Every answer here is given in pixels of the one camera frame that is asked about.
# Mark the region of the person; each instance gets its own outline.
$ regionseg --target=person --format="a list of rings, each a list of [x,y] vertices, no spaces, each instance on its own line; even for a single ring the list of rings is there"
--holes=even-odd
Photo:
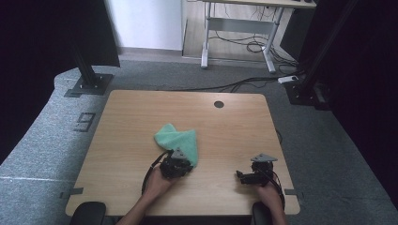
[[[167,179],[161,175],[159,166],[155,167],[146,183],[144,194],[131,208],[131,210],[122,217],[116,225],[138,225],[145,215],[145,211],[176,183],[179,178]],[[264,187],[253,185],[258,193],[261,202],[269,208],[272,216],[273,225],[287,224],[286,215],[283,210],[282,201],[279,197],[276,187],[270,182]]]

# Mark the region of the wooden table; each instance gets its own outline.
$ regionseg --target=wooden table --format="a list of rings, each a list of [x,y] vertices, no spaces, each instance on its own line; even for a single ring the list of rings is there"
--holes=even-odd
[[[316,8],[314,0],[311,3],[306,3],[304,0],[202,0],[207,3],[206,9],[206,24],[205,24],[205,41],[202,46],[202,61],[201,68],[207,68],[208,60],[208,32],[214,31],[228,31],[240,33],[252,33],[268,35],[267,45],[262,47],[263,55],[266,59],[269,73],[275,73],[275,67],[269,55],[272,42],[275,38],[284,8]],[[238,4],[238,5],[255,5],[263,7],[276,7],[278,8],[273,22],[259,22],[250,20],[236,20],[229,18],[215,18],[211,17],[211,4],[225,3],[225,4]]]
[[[224,106],[216,108],[214,102]],[[266,99],[254,94],[113,91],[88,149],[66,212],[98,201],[107,215],[123,216],[141,196],[150,164],[163,150],[154,134],[167,123],[178,131],[195,129],[199,161],[147,212],[149,216],[250,215],[258,201],[241,185],[236,170],[251,173],[250,158],[265,153],[278,159],[274,171],[283,190],[293,189]],[[297,214],[287,195],[286,214]]]

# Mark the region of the cable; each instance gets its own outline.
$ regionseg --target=cable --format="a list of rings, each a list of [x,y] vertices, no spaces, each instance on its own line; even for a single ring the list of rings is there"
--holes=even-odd
[[[263,20],[263,16],[264,16],[264,11],[265,10],[266,10],[266,6],[263,6],[263,12],[261,13],[261,17],[260,18],[258,18],[258,16],[260,15],[260,13],[258,13],[258,16],[257,16],[258,21]]]
[[[148,172],[146,172],[144,181],[143,181],[143,187],[141,188],[141,194],[144,194],[145,192],[145,186],[146,186],[146,182],[149,178],[149,175],[152,173],[153,168],[155,168],[156,164],[159,163],[159,161],[161,161],[161,158],[163,158],[164,155],[166,154],[172,154],[173,151],[172,150],[166,150],[164,153],[162,153],[158,158],[156,158],[156,160],[152,163],[152,165],[149,167]]]
[[[250,19],[249,20],[251,20],[252,19],[252,17],[254,16],[254,14],[257,12],[257,10],[258,10],[258,6],[255,6],[255,12],[252,14],[252,16],[250,17]]]
[[[275,15],[276,15],[276,8],[275,8],[275,10],[274,10],[274,13],[273,13],[274,15],[272,16],[272,20],[274,20],[275,19]]]
[[[279,132],[278,129],[275,128],[275,130],[276,130],[276,133],[278,134],[279,144],[281,144],[283,142],[282,134],[281,134],[281,132]]]
[[[277,189],[279,197],[281,198],[282,201],[282,207],[284,210],[284,206],[285,206],[285,199],[284,199],[284,195],[283,195],[283,191],[282,191],[282,185],[281,185],[281,181],[279,180],[278,174],[276,174],[276,172],[272,171],[272,173],[276,176],[276,178],[278,179],[278,183],[276,183],[276,181],[273,179],[273,177],[269,177],[265,172],[263,172],[262,170],[260,170],[257,167],[254,167],[254,169],[258,170],[259,172],[261,172],[268,180],[269,182],[272,183],[272,185]]]
[[[225,14],[228,16],[228,18],[231,18],[231,17],[229,17],[228,12],[226,11],[226,4],[225,3],[224,3],[224,9],[225,9]]]
[[[256,85],[254,85],[254,84],[252,84],[252,83],[249,83],[249,82],[239,83],[239,84],[235,85],[235,86],[231,89],[230,93],[235,93],[235,92],[239,89],[239,87],[240,87],[241,85],[251,85],[251,86],[254,86],[255,88],[262,88],[262,87],[265,87],[265,86],[267,85],[267,83],[268,83],[268,82],[264,83],[264,85],[261,85],[261,86],[256,86]],[[229,88],[229,86],[223,88],[223,89],[220,90],[219,92],[223,92],[224,90],[226,90],[226,89],[228,89],[228,88]]]
[[[245,37],[245,38],[237,38],[237,39],[230,39],[230,38],[225,38],[225,37],[221,37],[219,35],[219,33],[216,31],[216,37],[210,37],[209,39],[213,39],[213,38],[218,38],[224,41],[228,41],[234,44],[239,44],[239,45],[246,45],[246,50],[250,53],[260,53],[263,51],[262,47],[266,46],[266,44],[264,42],[258,41],[256,38],[262,38],[264,40],[268,40],[266,37],[261,37],[261,36],[257,36],[256,34],[254,34],[251,37]],[[242,43],[239,41],[243,41],[243,40],[247,40],[247,39],[251,39],[253,38],[253,41],[250,41],[248,43]],[[252,46],[258,46],[260,49],[259,50],[253,50]],[[274,57],[275,61],[279,62],[279,63],[285,63],[287,65],[290,65],[292,67],[297,67],[299,65],[299,63],[295,60],[289,60],[286,59],[284,57],[282,57],[280,54],[278,54],[277,52],[278,50],[276,50],[273,46],[271,46],[270,48],[270,53],[272,54],[272,56]]]
[[[233,83],[229,83],[229,84],[222,85],[222,86],[178,89],[178,90],[171,90],[171,91],[204,91],[204,90],[220,89],[220,88],[225,88],[225,87],[227,88],[227,87],[231,87],[231,86],[242,85],[243,83],[248,83],[248,82],[275,82],[279,78],[281,78],[281,77],[275,77],[275,78],[253,77],[253,78],[248,78],[248,79],[242,80],[240,82],[233,82]]]

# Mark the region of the floor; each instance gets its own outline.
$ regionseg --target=floor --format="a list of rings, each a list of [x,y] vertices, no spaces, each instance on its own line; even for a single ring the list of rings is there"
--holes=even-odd
[[[195,59],[167,57],[165,52],[154,55],[124,54],[121,68],[95,67],[115,75],[104,96],[64,97],[80,76],[77,69],[55,78],[48,104],[1,165],[0,224],[69,223],[68,193],[112,90],[176,90],[282,75],[270,75],[255,63],[241,67],[221,61],[200,69]],[[282,134],[283,154],[301,208],[298,215],[288,216],[290,224],[396,224],[398,212],[331,112],[291,105],[277,82],[243,85],[238,92],[266,96]],[[96,114],[87,132],[74,131],[81,113]]]

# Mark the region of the hand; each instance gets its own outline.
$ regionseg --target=hand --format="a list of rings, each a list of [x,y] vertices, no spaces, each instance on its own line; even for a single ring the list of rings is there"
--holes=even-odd
[[[269,208],[272,215],[272,224],[286,225],[286,214],[283,210],[283,204],[278,189],[271,182],[268,182],[264,187],[260,185],[255,185],[253,187],[259,195],[261,202]]]
[[[146,182],[144,195],[153,199],[157,199],[163,195],[177,180],[178,178],[164,178],[163,175],[161,175],[161,168],[156,166]]]
[[[283,210],[283,205],[281,197],[278,193],[278,189],[271,182],[268,182],[264,187],[262,187],[261,185],[255,185],[254,189],[259,195],[261,202],[270,210]]]

